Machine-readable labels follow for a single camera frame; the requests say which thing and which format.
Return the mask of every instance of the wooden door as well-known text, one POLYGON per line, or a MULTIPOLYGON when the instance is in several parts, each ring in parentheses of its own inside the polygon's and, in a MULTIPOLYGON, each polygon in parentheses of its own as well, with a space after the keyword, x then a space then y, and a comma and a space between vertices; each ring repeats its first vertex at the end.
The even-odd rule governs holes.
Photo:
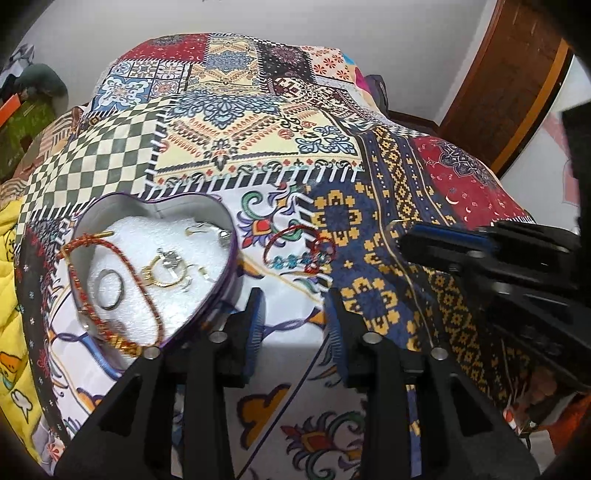
POLYGON ((504 170, 553 100, 568 52, 549 20, 526 0, 499 0, 439 136, 494 172, 504 170))

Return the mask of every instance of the bedspread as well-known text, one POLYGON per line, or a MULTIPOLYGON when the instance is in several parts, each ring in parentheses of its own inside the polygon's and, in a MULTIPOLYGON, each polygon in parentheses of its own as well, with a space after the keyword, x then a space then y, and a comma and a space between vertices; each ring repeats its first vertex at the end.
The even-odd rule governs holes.
MULTIPOLYGON (((477 159, 386 119, 342 52, 236 34, 171 35, 124 54, 96 92, 77 138, 30 177, 17 226, 17 293, 51 462, 121 375, 80 327, 56 258, 76 216, 115 191, 142 199, 208 193, 234 217, 243 282, 234 307, 255 286, 267 298, 256 373, 226 393, 237 478, 358 475, 364 398, 343 387, 332 364, 322 306, 331 286, 399 346, 418 349, 426 331, 449 341, 500 410, 516 398, 527 357, 479 331, 454 279, 408 264, 394 240, 414 222, 472 229, 532 219, 477 159), (293 223, 335 241, 337 257, 321 273, 263 263, 270 237, 293 223)), ((290 232, 273 248, 285 256, 310 241, 290 232)), ((408 394, 418 474, 412 386, 408 394)))

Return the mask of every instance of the red braided bracelet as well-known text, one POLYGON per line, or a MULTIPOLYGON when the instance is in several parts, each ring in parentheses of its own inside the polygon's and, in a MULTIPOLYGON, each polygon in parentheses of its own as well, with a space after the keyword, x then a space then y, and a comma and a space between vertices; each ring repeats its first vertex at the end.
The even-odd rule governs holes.
POLYGON ((152 301, 150 294, 146 291, 140 277, 137 275, 135 269, 133 268, 127 257, 124 255, 124 253, 111 242, 108 242, 107 240, 101 238, 101 236, 104 236, 104 234, 99 233, 97 235, 89 235, 88 233, 85 233, 81 237, 75 238, 74 240, 71 240, 68 244, 65 244, 60 249, 57 258, 63 258, 66 261, 68 272, 70 273, 70 276, 74 282, 74 286, 76 287, 76 290, 78 291, 78 294, 80 295, 80 299, 82 301, 82 313, 87 314, 90 317, 92 323, 95 324, 101 337, 103 337, 108 344, 122 351, 123 353, 126 353, 133 357, 140 356, 145 347, 152 345, 140 345, 139 343, 128 340, 109 329, 108 323, 102 320, 96 314, 94 307, 88 299, 88 295, 84 292, 84 289, 82 289, 82 284, 80 282, 80 279, 78 278, 76 270, 70 262, 70 252, 82 246, 88 247, 89 245, 102 245, 103 247, 108 248, 115 255, 117 255, 131 273, 132 277, 134 278, 135 284, 140 289, 146 303, 148 304, 148 307, 154 315, 156 325, 158 326, 157 338, 154 345, 159 346, 164 338, 164 323, 162 321, 162 318, 160 317, 156 305, 152 301))

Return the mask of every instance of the beaded bracelet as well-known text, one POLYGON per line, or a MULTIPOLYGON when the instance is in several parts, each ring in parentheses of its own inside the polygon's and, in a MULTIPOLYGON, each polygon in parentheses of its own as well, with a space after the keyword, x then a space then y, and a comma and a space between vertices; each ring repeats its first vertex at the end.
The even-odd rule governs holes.
POLYGON ((320 234, 312 227, 306 225, 291 225, 290 227, 276 233, 271 237, 269 243, 267 243, 265 250, 262 255, 264 264, 267 267, 274 268, 276 270, 282 270, 283 268, 297 268, 298 265, 304 265, 304 272, 306 273, 318 273, 322 265, 329 264, 335 259, 336 256, 336 244, 332 239, 320 236, 320 234), (287 258, 283 258, 277 255, 272 261, 267 259, 267 254, 271 249, 275 241, 285 235, 287 232, 292 230, 305 230, 311 232, 316 239, 312 244, 310 252, 304 252, 301 256, 294 254, 288 255, 287 258), (321 249, 321 244, 329 243, 330 247, 327 250, 321 249))

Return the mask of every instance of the yellow blanket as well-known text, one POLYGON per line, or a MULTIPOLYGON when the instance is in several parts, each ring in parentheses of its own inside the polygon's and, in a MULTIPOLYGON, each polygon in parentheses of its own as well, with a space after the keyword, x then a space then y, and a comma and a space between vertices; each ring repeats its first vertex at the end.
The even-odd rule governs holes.
POLYGON ((33 384, 22 317, 14 286, 15 225, 21 200, 0 211, 0 408, 29 453, 39 461, 31 436, 41 417, 33 384))

